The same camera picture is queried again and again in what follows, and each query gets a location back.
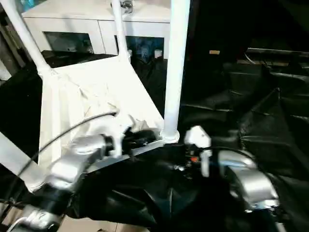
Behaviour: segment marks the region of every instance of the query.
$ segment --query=tiled floor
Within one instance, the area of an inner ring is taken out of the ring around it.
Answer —
[[[20,217],[21,211],[18,209],[13,209],[9,212],[8,216],[6,217],[4,224],[9,225],[14,222],[17,218]],[[147,229],[132,226],[132,225],[125,225],[121,223],[114,223],[109,221],[93,221],[89,218],[83,219],[72,219],[70,217],[66,217],[59,232],[149,232]]]

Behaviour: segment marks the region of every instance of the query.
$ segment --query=table surface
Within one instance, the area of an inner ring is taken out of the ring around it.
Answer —
[[[47,0],[23,13],[25,18],[113,20],[111,0]],[[169,23],[169,0],[134,0],[124,21]]]

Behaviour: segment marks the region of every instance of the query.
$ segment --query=white metal pipe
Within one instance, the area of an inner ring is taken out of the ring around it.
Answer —
[[[129,59],[129,54],[126,46],[125,27],[122,20],[122,11],[120,6],[120,0],[112,0],[112,11],[114,13],[114,19],[117,30],[117,40],[119,48],[119,56]]]
[[[0,132],[0,163],[18,175],[30,158]],[[29,191],[33,191],[44,180],[44,170],[35,162],[20,175]]]
[[[49,65],[43,58],[39,48],[34,42],[30,32],[28,31],[23,19],[16,9],[15,0],[0,0],[5,12],[7,13],[11,23],[17,31],[20,39],[27,48],[32,60],[37,66],[38,70],[49,69]]]
[[[180,97],[183,83],[183,65],[188,32],[190,0],[171,0],[169,61],[166,82],[163,140],[179,140],[177,131]]]
[[[10,79],[10,77],[11,77],[11,74],[9,73],[5,65],[0,60],[0,80],[7,81],[8,79]]]

